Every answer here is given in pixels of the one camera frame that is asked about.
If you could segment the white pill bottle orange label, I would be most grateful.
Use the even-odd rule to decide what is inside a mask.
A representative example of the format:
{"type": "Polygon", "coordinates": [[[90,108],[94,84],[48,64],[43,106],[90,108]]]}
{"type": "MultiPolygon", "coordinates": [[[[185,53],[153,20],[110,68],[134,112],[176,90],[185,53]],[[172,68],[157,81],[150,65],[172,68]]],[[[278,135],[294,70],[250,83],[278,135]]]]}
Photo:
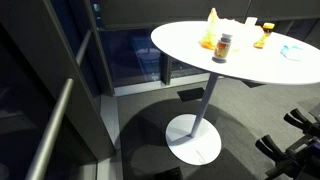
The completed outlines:
{"type": "Polygon", "coordinates": [[[216,44],[212,59],[218,62],[225,62],[228,56],[232,41],[232,34],[223,33],[216,44]]]}

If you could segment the orange plastic carrier bag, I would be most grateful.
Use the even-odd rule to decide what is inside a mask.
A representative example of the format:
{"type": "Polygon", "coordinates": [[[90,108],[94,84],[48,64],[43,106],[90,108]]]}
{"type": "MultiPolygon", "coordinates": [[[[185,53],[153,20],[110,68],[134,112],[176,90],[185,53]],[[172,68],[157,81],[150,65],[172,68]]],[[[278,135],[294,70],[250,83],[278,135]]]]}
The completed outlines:
{"type": "Polygon", "coordinates": [[[205,49],[214,50],[223,33],[232,35],[230,50],[237,52],[259,39],[263,30],[260,26],[246,25],[234,19],[220,19],[216,9],[212,8],[199,44],[205,49]]]}

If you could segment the yellow capped dark supplement bottle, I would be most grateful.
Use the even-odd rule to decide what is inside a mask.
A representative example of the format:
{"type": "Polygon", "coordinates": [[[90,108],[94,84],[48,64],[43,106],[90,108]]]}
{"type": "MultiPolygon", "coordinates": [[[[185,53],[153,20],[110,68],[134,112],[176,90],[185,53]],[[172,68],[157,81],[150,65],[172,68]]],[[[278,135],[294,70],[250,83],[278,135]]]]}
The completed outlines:
{"type": "Polygon", "coordinates": [[[273,29],[275,27],[274,23],[265,22],[262,26],[263,35],[260,37],[258,41],[256,41],[253,46],[258,49],[262,49],[266,43],[267,38],[271,35],[273,29]]]}

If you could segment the black floor outlet cover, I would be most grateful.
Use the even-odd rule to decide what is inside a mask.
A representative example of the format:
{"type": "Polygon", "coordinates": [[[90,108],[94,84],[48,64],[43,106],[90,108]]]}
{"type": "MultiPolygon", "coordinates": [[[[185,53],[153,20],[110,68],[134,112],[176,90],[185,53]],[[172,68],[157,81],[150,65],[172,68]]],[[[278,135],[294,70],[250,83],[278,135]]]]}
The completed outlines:
{"type": "Polygon", "coordinates": [[[177,94],[179,95],[179,98],[182,102],[201,99],[204,94],[204,89],[202,87],[200,88],[194,88],[194,89],[188,89],[183,91],[178,91],[177,94]]]}

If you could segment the white cylindrical tube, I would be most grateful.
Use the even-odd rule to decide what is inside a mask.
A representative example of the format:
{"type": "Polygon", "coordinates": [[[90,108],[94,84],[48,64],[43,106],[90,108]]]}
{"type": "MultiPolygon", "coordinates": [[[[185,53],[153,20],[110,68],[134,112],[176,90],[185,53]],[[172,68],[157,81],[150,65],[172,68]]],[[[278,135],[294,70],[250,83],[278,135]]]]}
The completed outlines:
{"type": "Polygon", "coordinates": [[[245,21],[247,26],[255,26],[258,18],[257,17],[248,17],[245,21]]]}

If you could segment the blue white tissue pack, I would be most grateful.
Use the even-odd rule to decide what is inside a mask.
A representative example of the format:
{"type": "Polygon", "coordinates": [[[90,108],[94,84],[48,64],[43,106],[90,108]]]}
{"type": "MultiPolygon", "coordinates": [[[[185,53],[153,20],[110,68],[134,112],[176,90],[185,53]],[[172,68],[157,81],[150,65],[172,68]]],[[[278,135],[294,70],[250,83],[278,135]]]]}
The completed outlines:
{"type": "Polygon", "coordinates": [[[303,58],[303,49],[298,46],[284,45],[281,54],[288,60],[300,61],[303,58]]]}

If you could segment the grey metal handrail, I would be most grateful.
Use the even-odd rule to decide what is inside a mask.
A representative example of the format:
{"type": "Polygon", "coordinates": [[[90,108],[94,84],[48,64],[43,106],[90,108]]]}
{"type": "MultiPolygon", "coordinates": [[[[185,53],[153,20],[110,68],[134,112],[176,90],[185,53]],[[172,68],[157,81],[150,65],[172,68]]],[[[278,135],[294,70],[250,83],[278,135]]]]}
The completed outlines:
{"type": "Polygon", "coordinates": [[[72,78],[64,81],[25,180],[86,180],[95,176],[91,163],[71,162],[71,158],[55,150],[73,85],[72,78]]]}

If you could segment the black tripod clamp equipment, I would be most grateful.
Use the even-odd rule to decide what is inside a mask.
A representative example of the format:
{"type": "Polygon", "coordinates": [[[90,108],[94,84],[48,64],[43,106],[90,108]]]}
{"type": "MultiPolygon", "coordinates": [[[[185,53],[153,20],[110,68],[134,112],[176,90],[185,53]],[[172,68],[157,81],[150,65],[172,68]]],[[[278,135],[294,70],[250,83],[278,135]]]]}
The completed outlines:
{"type": "Polygon", "coordinates": [[[264,180],[275,180],[282,174],[293,180],[320,180],[320,114],[319,106],[310,114],[311,122],[298,108],[285,114],[283,120],[300,129],[303,136],[282,151],[265,135],[255,142],[255,146],[274,162],[274,167],[266,172],[264,180]]]}

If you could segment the white round table pedestal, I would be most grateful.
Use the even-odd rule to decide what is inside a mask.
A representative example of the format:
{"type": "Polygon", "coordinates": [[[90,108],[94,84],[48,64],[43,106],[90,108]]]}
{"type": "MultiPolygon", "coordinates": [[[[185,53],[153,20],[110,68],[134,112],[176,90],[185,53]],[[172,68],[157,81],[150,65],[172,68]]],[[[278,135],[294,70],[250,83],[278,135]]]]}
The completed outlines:
{"type": "Polygon", "coordinates": [[[210,74],[197,114],[182,114],[166,127],[165,138],[170,151],[190,165],[206,165],[220,154],[222,142],[217,129],[204,118],[218,76],[210,74]]]}

